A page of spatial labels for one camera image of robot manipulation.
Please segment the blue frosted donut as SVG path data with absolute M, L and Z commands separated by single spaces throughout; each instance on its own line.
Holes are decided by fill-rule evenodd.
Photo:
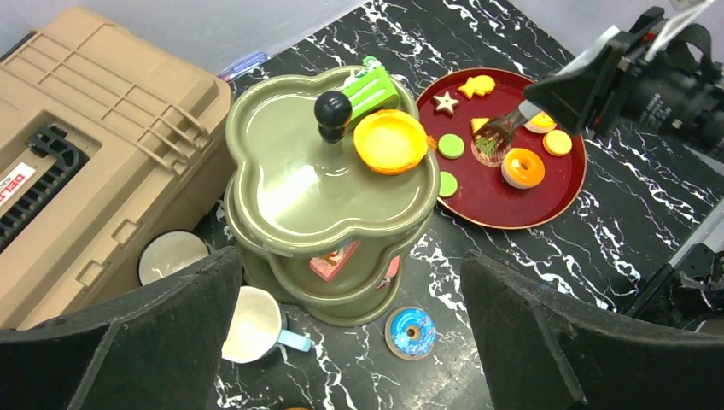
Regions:
M 419 307 L 400 307 L 388 317 L 385 343 L 402 360 L 421 360 L 434 349 L 437 330 L 428 312 Z

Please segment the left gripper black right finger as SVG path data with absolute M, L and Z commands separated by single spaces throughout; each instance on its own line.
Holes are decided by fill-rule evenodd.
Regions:
M 723 339 L 565 295 L 469 251 L 461 290 L 497 409 L 720 409 Z

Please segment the green three-tier serving stand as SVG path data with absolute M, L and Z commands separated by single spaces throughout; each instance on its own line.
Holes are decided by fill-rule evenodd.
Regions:
M 367 325 L 393 305 L 401 275 L 377 286 L 424 234 L 441 183 L 431 149 L 412 170 L 388 176 L 359 158 L 349 122 L 336 124 L 337 142 L 320 135 L 318 97 L 359 70 L 265 79 L 237 98 L 225 124 L 237 166 L 225 216 L 249 283 L 340 327 Z M 351 241 L 360 245 L 330 282 L 309 268 L 311 258 Z

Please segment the pink sprinkled cake slice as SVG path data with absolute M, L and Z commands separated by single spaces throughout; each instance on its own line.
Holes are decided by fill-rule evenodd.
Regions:
M 400 266 L 400 256 L 395 256 L 389 263 L 387 271 L 382 278 L 382 281 L 377 286 L 377 289 L 384 288 L 391 284 L 393 278 L 397 275 Z

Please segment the orange glazed donut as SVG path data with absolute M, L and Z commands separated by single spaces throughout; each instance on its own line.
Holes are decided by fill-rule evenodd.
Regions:
M 508 185 L 525 190 L 534 188 L 544 180 L 546 166 L 532 150 L 513 148 L 505 154 L 501 172 Z

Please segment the red round lacquer tray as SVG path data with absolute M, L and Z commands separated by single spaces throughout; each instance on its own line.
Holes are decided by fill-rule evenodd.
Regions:
M 458 87 L 477 75 L 492 77 L 496 86 L 490 94 L 469 100 Z M 470 120 L 507 113 L 523 100 L 523 89 L 532 82 L 528 77 L 503 69 L 469 68 L 438 78 L 417 97 L 419 120 L 430 136 L 439 139 L 446 133 L 454 133 L 465 141 L 465 152 L 460 158 L 449 160 L 440 154 L 436 156 L 440 170 L 452 173 L 458 180 L 455 195 L 441 198 L 439 202 L 479 226 L 513 230 L 545 224 L 563 213 L 583 187 L 587 152 L 579 135 L 573 136 L 569 154 L 556 157 L 544 149 L 542 135 L 524 128 L 518 130 L 513 147 L 532 150 L 546 166 L 544 180 L 531 189 L 510 186 L 498 167 L 484 165 L 475 157 Z M 433 96 L 446 91 L 460 101 L 453 116 L 435 112 Z

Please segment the white plastic tongs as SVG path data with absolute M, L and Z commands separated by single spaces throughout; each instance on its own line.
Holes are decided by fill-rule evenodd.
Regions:
M 517 130 L 541 111 L 537 105 L 524 100 L 510 113 L 489 120 L 474 133 L 473 142 L 482 154 L 493 158 L 509 147 Z

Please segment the orange flower cookie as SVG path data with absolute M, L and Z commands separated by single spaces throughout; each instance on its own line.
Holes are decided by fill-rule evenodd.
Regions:
M 438 142 L 437 142 L 437 140 L 436 140 L 435 138 L 433 138 L 432 136 L 430 136 L 430 135 L 427 136 L 427 145 L 428 145 L 429 148 L 432 149 L 432 150 L 437 150 L 437 149 L 438 149 Z

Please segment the blue mug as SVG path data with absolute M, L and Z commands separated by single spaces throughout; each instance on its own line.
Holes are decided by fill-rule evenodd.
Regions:
M 241 286 L 221 357 L 248 364 L 264 358 L 279 346 L 309 352 L 312 340 L 288 329 L 286 314 L 269 292 Z

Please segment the green cube sweet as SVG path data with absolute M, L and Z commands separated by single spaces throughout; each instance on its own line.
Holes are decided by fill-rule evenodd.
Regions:
M 363 67 L 348 77 L 342 87 L 353 108 L 350 126 L 377 110 L 397 108 L 400 104 L 400 93 L 383 64 L 375 56 L 365 57 L 362 63 Z

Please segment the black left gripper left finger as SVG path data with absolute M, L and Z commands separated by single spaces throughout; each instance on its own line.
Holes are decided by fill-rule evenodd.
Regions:
M 2 330 L 2 408 L 203 409 L 241 283 L 226 247 L 108 302 Z

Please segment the blue red marker pen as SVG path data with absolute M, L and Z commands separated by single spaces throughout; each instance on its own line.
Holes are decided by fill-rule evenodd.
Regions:
M 238 77 L 255 69 L 268 60 L 268 55 L 264 52 L 257 51 L 249 56 L 245 56 L 239 61 L 232 63 L 218 74 L 223 81 L 231 82 Z

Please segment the green macaron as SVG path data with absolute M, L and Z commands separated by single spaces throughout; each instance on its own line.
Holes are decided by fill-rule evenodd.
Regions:
M 437 151 L 444 158 L 456 160 L 465 152 L 465 141 L 457 134 L 446 133 L 438 139 Z
M 448 198 L 454 196 L 455 193 L 458 191 L 457 178 L 450 172 L 441 171 L 440 179 L 441 183 L 439 189 L 439 198 Z

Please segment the star shaped cookie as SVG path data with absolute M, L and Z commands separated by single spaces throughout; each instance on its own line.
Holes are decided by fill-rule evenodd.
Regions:
M 433 100 L 435 103 L 435 112 L 448 116 L 453 116 L 455 108 L 460 104 L 460 101 L 453 98 L 449 91 L 446 91 L 442 95 L 434 95 Z

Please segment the red layered cake square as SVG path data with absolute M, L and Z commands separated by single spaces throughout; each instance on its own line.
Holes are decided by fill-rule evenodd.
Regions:
M 330 282 L 356 251 L 360 241 L 351 241 L 339 249 L 324 255 L 315 256 L 309 261 L 309 268 L 321 279 Z

